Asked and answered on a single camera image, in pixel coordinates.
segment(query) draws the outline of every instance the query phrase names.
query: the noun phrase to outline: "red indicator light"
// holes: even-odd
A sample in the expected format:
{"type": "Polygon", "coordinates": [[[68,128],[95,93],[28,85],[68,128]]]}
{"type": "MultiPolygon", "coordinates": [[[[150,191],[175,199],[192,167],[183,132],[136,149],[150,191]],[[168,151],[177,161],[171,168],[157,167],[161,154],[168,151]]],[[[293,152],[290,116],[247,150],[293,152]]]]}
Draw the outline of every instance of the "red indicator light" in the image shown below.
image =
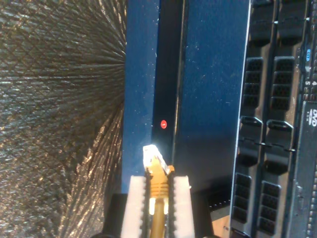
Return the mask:
{"type": "Polygon", "coordinates": [[[167,128],[167,122],[166,122],[165,120],[162,120],[162,121],[160,122],[160,126],[162,127],[162,129],[167,128]]]}

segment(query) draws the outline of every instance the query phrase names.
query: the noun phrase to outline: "reflective foil surface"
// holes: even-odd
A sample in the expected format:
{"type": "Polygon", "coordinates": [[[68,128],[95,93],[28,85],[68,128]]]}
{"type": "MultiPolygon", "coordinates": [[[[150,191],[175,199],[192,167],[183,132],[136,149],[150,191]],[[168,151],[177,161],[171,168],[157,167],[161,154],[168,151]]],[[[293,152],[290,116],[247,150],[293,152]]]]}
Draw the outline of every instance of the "reflective foil surface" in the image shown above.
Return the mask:
{"type": "Polygon", "coordinates": [[[120,186],[125,0],[0,1],[0,237],[91,237],[120,186]]]}

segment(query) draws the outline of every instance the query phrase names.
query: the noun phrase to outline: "rack server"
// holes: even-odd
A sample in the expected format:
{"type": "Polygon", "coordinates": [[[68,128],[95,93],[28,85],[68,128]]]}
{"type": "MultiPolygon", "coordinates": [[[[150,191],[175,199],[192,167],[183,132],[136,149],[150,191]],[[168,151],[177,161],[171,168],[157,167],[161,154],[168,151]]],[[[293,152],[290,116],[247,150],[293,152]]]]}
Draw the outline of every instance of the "rack server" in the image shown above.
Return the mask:
{"type": "Polygon", "coordinates": [[[317,0],[252,3],[231,237],[317,237],[317,0]]]}

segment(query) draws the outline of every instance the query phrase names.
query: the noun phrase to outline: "blue panel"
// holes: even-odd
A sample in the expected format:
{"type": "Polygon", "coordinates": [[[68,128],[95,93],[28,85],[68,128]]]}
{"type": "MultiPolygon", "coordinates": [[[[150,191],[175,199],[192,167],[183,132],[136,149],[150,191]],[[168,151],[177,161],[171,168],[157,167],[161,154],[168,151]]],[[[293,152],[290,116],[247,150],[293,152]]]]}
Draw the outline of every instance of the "blue panel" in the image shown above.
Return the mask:
{"type": "Polygon", "coordinates": [[[231,185],[248,10],[248,0],[189,4],[175,169],[197,189],[231,185]]]}
{"type": "Polygon", "coordinates": [[[129,1],[125,63],[122,191],[143,175],[142,147],[151,143],[159,0],[129,1]]]}

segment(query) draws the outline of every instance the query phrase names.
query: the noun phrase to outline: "blue label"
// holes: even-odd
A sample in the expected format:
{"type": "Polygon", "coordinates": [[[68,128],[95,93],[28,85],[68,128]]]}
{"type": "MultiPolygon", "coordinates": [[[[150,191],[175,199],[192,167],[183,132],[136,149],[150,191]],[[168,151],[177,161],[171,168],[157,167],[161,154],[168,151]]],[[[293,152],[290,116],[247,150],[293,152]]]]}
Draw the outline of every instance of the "blue label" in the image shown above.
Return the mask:
{"type": "Polygon", "coordinates": [[[306,61],[309,61],[310,58],[311,58],[311,49],[308,49],[306,54],[306,61]]]}

